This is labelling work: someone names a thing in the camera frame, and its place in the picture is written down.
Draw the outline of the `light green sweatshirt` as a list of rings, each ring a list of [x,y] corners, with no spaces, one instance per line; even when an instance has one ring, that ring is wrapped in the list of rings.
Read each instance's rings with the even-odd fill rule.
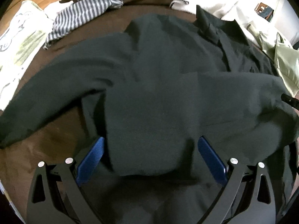
[[[260,49],[273,61],[287,90],[294,97],[298,94],[298,50],[275,27],[263,27],[253,22],[247,26]]]

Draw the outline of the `white fleece blanket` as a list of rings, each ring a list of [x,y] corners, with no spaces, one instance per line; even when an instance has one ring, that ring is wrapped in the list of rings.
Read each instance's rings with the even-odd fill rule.
[[[170,4],[170,8],[190,14],[196,14],[198,6],[222,21],[236,21],[247,39],[257,46],[260,41],[271,46],[283,41],[282,33],[260,17],[249,0],[173,0]]]

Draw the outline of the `small wooden chair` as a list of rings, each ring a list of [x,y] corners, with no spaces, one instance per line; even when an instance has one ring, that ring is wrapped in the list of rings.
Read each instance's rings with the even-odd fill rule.
[[[259,3],[255,8],[255,12],[268,22],[271,22],[274,15],[274,9],[264,3]]]

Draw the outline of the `frog print pillow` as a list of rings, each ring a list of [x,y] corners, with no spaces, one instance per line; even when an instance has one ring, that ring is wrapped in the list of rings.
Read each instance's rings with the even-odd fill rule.
[[[33,1],[25,0],[1,36],[1,110],[52,30],[53,21]]]

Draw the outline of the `grey striped shirt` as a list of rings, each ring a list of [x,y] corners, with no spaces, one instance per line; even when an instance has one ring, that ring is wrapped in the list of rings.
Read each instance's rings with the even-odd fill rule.
[[[123,2],[124,0],[77,0],[58,13],[52,31],[46,38],[44,49],[49,49],[52,44],[102,15],[107,9],[119,9]]]

